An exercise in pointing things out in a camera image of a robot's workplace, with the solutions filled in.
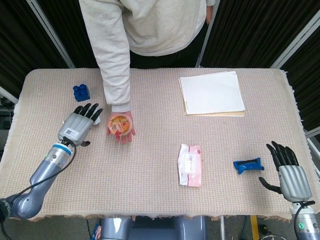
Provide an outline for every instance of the black pants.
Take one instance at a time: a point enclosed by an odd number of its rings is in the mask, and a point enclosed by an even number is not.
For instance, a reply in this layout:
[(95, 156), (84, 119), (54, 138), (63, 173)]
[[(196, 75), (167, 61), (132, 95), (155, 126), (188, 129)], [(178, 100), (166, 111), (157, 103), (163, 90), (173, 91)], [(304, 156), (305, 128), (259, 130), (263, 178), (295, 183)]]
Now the black pants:
[(201, 52), (207, 30), (208, 25), (205, 22), (198, 35), (185, 49), (169, 55), (141, 56), (130, 51), (130, 68), (194, 68)]

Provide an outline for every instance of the robotic hand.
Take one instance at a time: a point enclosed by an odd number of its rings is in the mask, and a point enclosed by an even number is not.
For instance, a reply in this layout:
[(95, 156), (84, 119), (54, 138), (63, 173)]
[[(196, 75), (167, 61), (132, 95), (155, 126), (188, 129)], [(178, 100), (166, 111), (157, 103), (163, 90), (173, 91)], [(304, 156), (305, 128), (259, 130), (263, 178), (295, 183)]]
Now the robotic hand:
[[(84, 141), (95, 120), (99, 117), (102, 108), (96, 111), (98, 103), (90, 108), (91, 104), (78, 106), (64, 121), (58, 133), (60, 142), (54, 144), (44, 157), (39, 167), (30, 178), (31, 186), (18, 194), (0, 199), (0, 222), (10, 218), (29, 219), (41, 210), (44, 198), (57, 175), (65, 170), (74, 160), (77, 146), (86, 147), (89, 141)], [(74, 148), (72, 159), (68, 162)]]
[(320, 228), (316, 215), (310, 205), (311, 190), (304, 169), (299, 166), (295, 153), (289, 148), (276, 142), (267, 144), (274, 165), (278, 171), (280, 187), (267, 183), (259, 177), (262, 185), (273, 192), (283, 194), (284, 198), (292, 202), (291, 214), (294, 219), (294, 232), (298, 240), (320, 240)]

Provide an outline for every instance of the woven blanket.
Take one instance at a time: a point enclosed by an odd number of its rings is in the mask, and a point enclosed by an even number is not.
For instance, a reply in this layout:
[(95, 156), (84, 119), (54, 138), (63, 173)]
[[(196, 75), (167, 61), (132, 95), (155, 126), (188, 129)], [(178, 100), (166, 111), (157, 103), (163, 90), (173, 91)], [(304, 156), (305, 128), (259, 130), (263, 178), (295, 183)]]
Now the woven blanket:
[[(179, 77), (236, 71), (244, 117), (185, 116)], [(76, 158), (46, 194), (36, 220), (49, 216), (258, 215), (291, 219), (282, 195), (265, 189), (264, 177), (279, 185), (266, 143), (294, 150), (304, 168), (315, 212), (320, 188), (304, 137), (292, 88), (278, 69), (131, 69), (131, 109), (136, 136), (117, 144), (106, 135), (107, 106), (98, 69), (38, 69), (25, 79), (0, 163), (0, 197), (18, 193), (52, 145), (62, 122), (79, 105), (99, 103), (101, 123), (78, 147)], [(86, 84), (91, 99), (76, 102), (73, 86)], [(202, 186), (179, 185), (181, 144), (202, 149)], [(264, 171), (238, 175), (234, 161), (261, 158)]]

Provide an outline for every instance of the black curtain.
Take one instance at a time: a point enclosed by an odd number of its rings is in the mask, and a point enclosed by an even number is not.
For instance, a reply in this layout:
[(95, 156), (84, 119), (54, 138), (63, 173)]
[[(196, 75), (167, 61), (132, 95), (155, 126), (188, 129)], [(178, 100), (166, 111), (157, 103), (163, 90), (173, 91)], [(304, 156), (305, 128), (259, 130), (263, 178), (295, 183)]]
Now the black curtain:
[(310, 131), (320, 126), (320, 27), (281, 68), (294, 89), (303, 126)]
[(319, 9), (319, 0), (221, 0), (201, 65), (269, 68)]
[(0, 86), (18, 98), (30, 71), (67, 65), (25, 0), (1, 0), (0, 11)]
[(38, 0), (76, 68), (97, 68), (79, 0)]

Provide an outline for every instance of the notebook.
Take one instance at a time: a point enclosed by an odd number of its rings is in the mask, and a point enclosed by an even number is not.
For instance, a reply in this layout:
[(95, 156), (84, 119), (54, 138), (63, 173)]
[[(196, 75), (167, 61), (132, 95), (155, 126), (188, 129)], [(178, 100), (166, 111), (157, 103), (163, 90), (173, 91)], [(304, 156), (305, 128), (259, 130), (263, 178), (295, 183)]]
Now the notebook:
[(245, 115), (245, 105), (235, 71), (180, 77), (179, 83), (185, 115)]

